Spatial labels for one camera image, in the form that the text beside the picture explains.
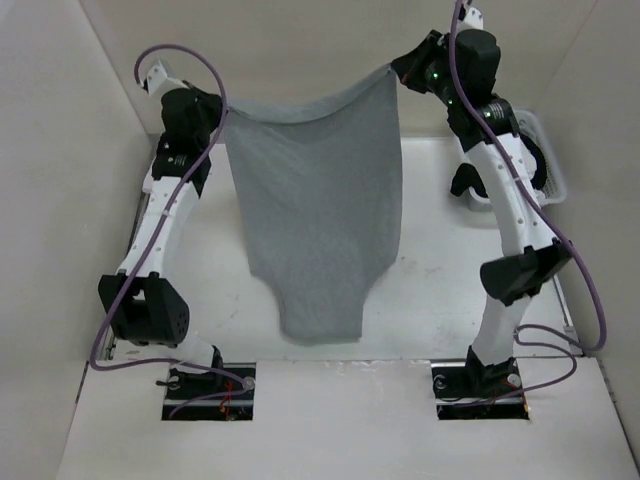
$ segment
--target purple cable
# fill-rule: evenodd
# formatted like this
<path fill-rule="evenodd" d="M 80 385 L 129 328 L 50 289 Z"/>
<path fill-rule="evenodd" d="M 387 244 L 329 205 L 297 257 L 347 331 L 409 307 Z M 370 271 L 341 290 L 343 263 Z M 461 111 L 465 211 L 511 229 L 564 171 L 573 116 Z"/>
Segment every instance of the purple cable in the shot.
<path fill-rule="evenodd" d="M 520 332 L 522 332 L 523 330 L 542 330 L 542 331 L 551 333 L 553 335 L 556 335 L 557 337 L 565 340 L 570 345 L 574 345 L 574 346 L 576 346 L 576 347 L 578 347 L 578 348 L 580 348 L 582 350 L 595 352 L 595 351 L 601 350 L 602 347 L 604 347 L 604 345 L 605 345 L 605 343 L 607 341 L 607 322 L 606 322 L 606 318 L 605 318 L 605 314 L 604 314 L 604 308 L 602 306 L 602 301 L 600 300 L 600 295 L 598 294 L 598 290 L 596 289 L 596 285 L 595 285 L 595 283 L 593 281 L 593 278 L 591 277 L 591 273 L 589 272 L 589 269 L 587 268 L 586 263 L 584 262 L 584 260 L 582 259 L 582 257 L 580 256 L 580 254 L 578 253 L 576 248 L 573 246 L 571 241 L 567 238 L 567 236 L 564 233 L 562 233 L 562 231 L 542 211 L 542 208 L 540 208 L 540 206 L 534 201 L 534 199 L 531 197 L 531 195 L 529 195 L 529 192 L 527 191 L 527 188 L 522 183 L 522 180 L 520 179 L 520 176 L 518 175 L 518 171 L 516 170 L 516 167 L 514 166 L 513 162 L 511 162 L 511 157 L 509 156 L 509 153 L 504 148 L 504 145 L 502 145 L 502 143 L 500 142 L 500 140 L 498 139 L 496 134 L 493 133 L 493 130 L 491 130 L 491 127 L 487 124 L 487 122 L 484 121 L 482 116 L 473 107 L 473 105 L 469 101 L 469 98 L 465 94 L 464 89 L 462 88 L 462 83 L 460 82 L 460 77 L 458 76 L 458 67 L 457 67 L 457 64 L 456 64 L 456 36 L 457 36 L 457 33 L 458 33 L 458 18 L 460 17 L 460 11 L 462 9 L 462 4 L 463 3 L 464 3 L 464 0 L 456 0 L 456 5 L 455 5 L 454 12 L 453 12 L 453 17 L 451 19 L 451 33 L 449 35 L 449 68 L 451 70 L 451 78 L 452 78 L 453 84 L 454 84 L 454 86 L 456 88 L 456 92 L 458 93 L 458 96 L 460 97 L 460 100 L 462 101 L 462 104 L 467 109 L 469 114 L 478 123 L 478 125 L 480 125 L 480 128 L 482 128 L 482 130 L 484 130 L 484 132 L 491 139 L 491 141 L 493 142 L 495 147 L 498 149 L 498 152 L 502 156 L 502 159 L 504 160 L 505 165 L 509 169 L 509 172 L 511 173 L 514 181 L 516 182 L 516 185 L 518 186 L 518 190 L 522 194 L 522 197 L 527 201 L 527 203 L 536 212 L 536 214 L 542 219 L 542 221 L 547 224 L 547 226 L 551 229 L 551 231 L 553 231 L 553 233 L 558 237 L 558 239 L 560 239 L 562 244 L 565 246 L 565 248 L 571 254 L 571 257 L 575 260 L 576 265 L 578 265 L 578 268 L 580 269 L 580 273 L 584 277 L 585 283 L 587 284 L 587 288 L 589 289 L 589 294 L 591 295 L 591 299 L 593 300 L 593 305 L 595 307 L 596 314 L 597 314 L 597 317 L 598 317 L 598 325 L 600 327 L 600 335 L 599 335 L 597 343 L 593 347 L 585 347 L 582 344 L 580 344 L 579 342 L 577 342 L 574 339 L 572 339 L 571 337 L 568 337 L 567 335 L 564 335 L 564 334 L 558 332 L 557 330 L 554 330 L 553 328 L 547 327 L 545 325 L 535 325 L 535 324 L 520 325 L 518 328 L 516 328 L 516 330 L 514 332 L 515 342 L 518 345 L 535 346 L 535 347 L 547 347 L 547 348 L 552 348 L 554 350 L 558 350 L 558 351 L 564 353 L 573 362 L 571 370 L 569 371 L 569 373 L 567 373 L 566 375 L 563 375 L 560 378 L 557 378 L 555 380 L 551 380 L 549 382 L 546 382 L 546 383 L 543 383 L 543 384 L 540 384 L 540 385 L 534 385 L 533 387 L 521 388 L 521 389 L 518 389 L 518 390 L 514 390 L 513 392 L 509 392 L 509 393 L 507 393 L 505 395 L 501 395 L 499 397 L 495 397 L 495 398 L 492 398 L 492 399 L 486 400 L 486 401 L 465 403 L 465 404 L 460 405 L 460 406 L 464 406 L 464 407 L 476 407 L 476 406 L 491 405 L 496 400 L 502 400 L 502 399 L 509 398 L 509 397 L 515 397 L 515 396 L 522 395 L 523 393 L 530 392 L 532 390 L 539 390 L 541 388 L 545 388 L 545 387 L 550 387 L 552 385 L 556 385 L 556 384 L 558 384 L 560 382 L 563 382 L 564 380 L 566 380 L 567 378 L 569 378 L 571 375 L 573 375 L 575 373 L 575 371 L 576 371 L 576 369 L 578 367 L 578 362 L 577 362 L 576 358 L 571 354 L 571 352 L 569 352 L 569 351 L 567 351 L 567 350 L 565 350 L 563 348 L 557 347 L 555 345 L 552 345 L 550 343 L 523 342 L 523 341 L 520 340 Z"/>
<path fill-rule="evenodd" d="M 222 99 L 222 116 L 220 118 L 220 124 L 218 125 L 218 128 L 216 129 L 216 132 L 214 133 L 214 135 L 213 135 L 213 137 L 211 139 L 211 142 L 209 143 L 207 148 L 202 152 L 200 157 L 196 160 L 196 162 L 193 164 L 193 166 L 187 171 L 187 173 L 184 175 L 184 177 L 182 177 L 182 179 L 180 180 L 180 182 L 178 183 L 178 185 L 174 189 L 173 193 L 169 197 L 169 200 L 167 201 L 166 206 L 165 206 L 165 211 L 168 212 L 168 211 L 170 211 L 171 205 L 173 205 L 173 202 L 177 198 L 177 196 L 180 193 L 180 190 L 182 189 L 182 187 L 189 181 L 191 176 L 198 169 L 198 167 L 200 167 L 202 162 L 204 162 L 204 160 L 209 156 L 209 153 L 211 152 L 211 150 L 213 149 L 214 145 L 217 143 L 218 139 L 220 138 L 220 134 L 222 133 L 222 129 L 223 129 L 223 127 L 224 127 L 224 125 L 226 123 L 226 119 L 227 119 L 228 104 L 227 104 L 227 94 L 225 92 L 224 85 L 222 84 L 222 79 L 220 78 L 220 75 L 218 74 L 216 69 L 213 67 L 213 65 L 211 65 L 211 63 L 209 63 L 209 61 L 206 58 L 204 58 L 202 55 L 200 55 L 198 52 L 196 52 L 194 50 L 191 50 L 190 48 L 183 47 L 181 45 L 161 44 L 161 45 L 156 45 L 154 47 L 148 48 L 147 50 L 142 52 L 140 54 L 140 56 L 138 57 L 138 59 L 136 60 L 135 67 L 134 67 L 134 73 L 133 74 L 134 74 L 136 83 L 140 84 L 140 75 L 138 73 L 138 70 L 140 68 L 140 64 L 142 63 L 142 61 L 149 54 L 151 54 L 153 52 L 156 52 L 158 50 L 166 50 L 166 49 L 168 49 L 168 50 L 179 50 L 181 52 L 188 53 L 189 55 L 192 55 L 192 56 L 196 57 L 198 60 L 200 60 L 209 69 L 209 71 L 213 74 L 213 76 L 215 77 L 216 82 L 218 83 L 218 88 L 220 89 L 220 97 Z M 158 236 L 160 235 L 160 232 L 161 232 L 162 227 L 164 226 L 166 220 L 167 220 L 166 215 L 163 215 L 162 217 L 160 217 L 160 220 L 158 221 L 158 225 L 156 226 L 156 229 L 153 231 L 153 234 L 151 235 L 151 238 L 149 239 L 148 245 L 145 247 L 144 251 L 142 252 L 142 255 L 140 256 L 140 260 L 138 260 L 136 265 L 129 272 L 129 275 L 128 275 L 127 279 L 125 280 L 124 284 L 122 285 L 122 287 L 118 291 L 118 294 L 116 295 L 116 298 L 114 299 L 113 303 L 111 304 L 111 307 L 109 308 L 109 310 L 107 312 L 107 315 L 105 316 L 102 324 L 100 325 L 100 328 L 98 329 L 98 333 L 96 335 L 96 338 L 93 341 L 93 345 L 91 346 L 91 353 L 89 355 L 89 364 L 91 365 L 91 368 L 93 368 L 94 370 L 97 370 L 99 372 L 108 372 L 108 371 L 113 371 L 113 370 L 120 370 L 120 369 L 123 369 L 123 368 L 135 367 L 135 366 L 138 366 L 138 365 L 148 365 L 150 363 L 168 363 L 168 364 L 171 364 L 171 365 L 175 365 L 175 364 L 179 363 L 179 364 L 184 365 L 185 367 L 188 367 L 188 368 L 194 368 L 194 369 L 198 369 L 198 370 L 204 370 L 206 372 L 215 373 L 217 375 L 223 375 L 225 377 L 228 377 L 228 378 L 238 382 L 243 388 L 242 390 L 236 390 L 236 391 L 232 391 L 232 392 L 215 393 L 215 394 L 206 395 L 206 396 L 203 396 L 203 397 L 198 397 L 198 398 L 194 398 L 194 399 L 188 400 L 188 401 L 186 401 L 184 403 L 181 403 L 180 405 L 178 405 L 176 408 L 174 408 L 171 411 L 171 413 L 169 414 L 169 418 L 172 418 L 176 414 L 176 412 L 178 412 L 178 410 L 184 408 L 188 404 L 190 404 L 192 402 L 195 402 L 197 400 L 204 400 L 204 399 L 215 398 L 215 397 L 226 397 L 226 396 L 233 396 L 233 395 L 241 395 L 241 394 L 246 393 L 247 391 L 249 391 L 251 387 L 249 387 L 248 385 L 245 384 L 245 381 L 244 381 L 243 378 L 241 378 L 241 377 L 239 377 L 237 375 L 234 375 L 233 373 L 227 372 L 226 370 L 221 370 L 219 368 L 206 367 L 206 366 L 203 366 L 203 365 L 195 365 L 193 363 L 181 362 L 181 361 L 176 360 L 174 358 L 163 358 L 163 357 L 149 358 L 149 359 L 144 359 L 144 360 L 135 360 L 133 362 L 128 362 L 128 363 L 121 363 L 121 364 L 117 364 L 117 365 L 100 365 L 100 364 L 98 364 L 98 361 L 97 361 L 98 360 L 98 358 L 97 358 L 98 357 L 98 350 L 100 348 L 100 344 L 102 343 L 102 341 L 104 339 L 105 334 L 107 333 L 107 329 L 111 325 L 111 321 L 113 320 L 113 316 L 115 315 L 116 310 L 118 309 L 118 307 L 122 303 L 122 300 L 123 300 L 124 296 L 126 295 L 127 291 L 129 290 L 129 287 L 131 287 L 131 283 L 136 278 L 136 275 L 140 271 L 140 268 L 142 267 L 142 265 L 144 264 L 145 260 L 149 256 L 149 253 L 151 252 L 151 249 L 153 248 L 153 245 L 155 244 L 156 240 L 158 239 Z"/>

